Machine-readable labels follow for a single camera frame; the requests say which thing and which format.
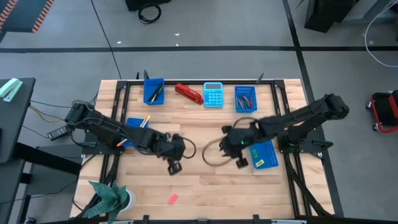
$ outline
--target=blue container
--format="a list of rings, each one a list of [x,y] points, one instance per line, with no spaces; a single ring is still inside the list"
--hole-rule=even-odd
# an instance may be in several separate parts
[[[242,108],[238,99],[241,95],[244,95],[248,100],[250,97],[252,99],[253,106],[248,108],[245,104],[245,109]],[[254,86],[236,86],[235,87],[235,107],[238,113],[252,113],[257,110],[257,100],[256,100],[256,89]]]
[[[139,128],[139,126],[141,125],[143,120],[144,119],[140,119],[140,118],[128,118],[126,125],[130,126],[132,128]],[[145,124],[144,128],[148,128],[148,124],[149,124],[149,121]],[[130,143],[130,140],[127,140],[126,142],[124,142],[122,144],[122,146],[124,146],[124,147],[135,147],[134,144]]]
[[[272,141],[257,143],[249,147],[254,168],[265,169],[278,166],[278,159]]]
[[[163,90],[159,93],[159,96],[151,102],[150,97],[155,93],[159,85],[163,85]],[[148,105],[162,105],[164,103],[164,79],[153,78],[144,80],[144,103]]]

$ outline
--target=wheel caster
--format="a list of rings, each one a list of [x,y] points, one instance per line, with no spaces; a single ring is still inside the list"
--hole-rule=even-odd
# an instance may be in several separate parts
[[[36,219],[32,217],[26,217],[24,224],[36,224]]]
[[[365,106],[365,108],[366,108],[367,110],[371,110],[371,109],[372,109],[372,102],[369,102],[369,103]]]
[[[373,131],[378,131],[379,130],[379,126],[377,124],[373,125],[372,127]]]

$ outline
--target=white cable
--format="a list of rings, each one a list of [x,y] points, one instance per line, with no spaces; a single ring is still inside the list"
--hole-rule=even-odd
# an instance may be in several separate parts
[[[374,17],[374,19],[369,23],[368,28],[366,28],[365,31],[365,47],[366,50],[368,51],[368,53],[377,61],[379,62],[381,65],[384,65],[385,67],[389,67],[389,68],[398,68],[398,65],[386,65],[385,63],[382,63],[379,59],[377,59],[368,49],[368,40],[367,40],[367,36],[368,36],[368,30],[369,27],[372,25],[372,23],[378,18],[380,17],[382,14],[384,14],[385,12],[387,12],[392,6],[394,6],[396,3],[398,2],[398,0],[396,0],[394,3],[392,3],[387,9],[385,9],[384,11],[382,11],[380,14],[378,14],[377,16]]]

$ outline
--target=red stapler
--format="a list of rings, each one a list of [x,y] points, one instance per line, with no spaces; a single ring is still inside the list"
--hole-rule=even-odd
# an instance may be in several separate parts
[[[185,85],[179,83],[175,86],[175,91],[188,99],[194,101],[195,103],[201,105],[203,103],[203,98],[201,97],[201,94],[199,94],[197,91],[192,90]]]

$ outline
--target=black table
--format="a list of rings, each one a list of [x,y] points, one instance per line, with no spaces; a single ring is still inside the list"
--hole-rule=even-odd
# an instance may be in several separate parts
[[[3,86],[9,80],[0,80]],[[24,174],[25,161],[78,175],[80,164],[63,159],[17,142],[26,111],[30,105],[34,78],[20,78],[24,82],[11,102],[0,98],[0,223],[7,223],[18,185],[29,184],[30,174]]]

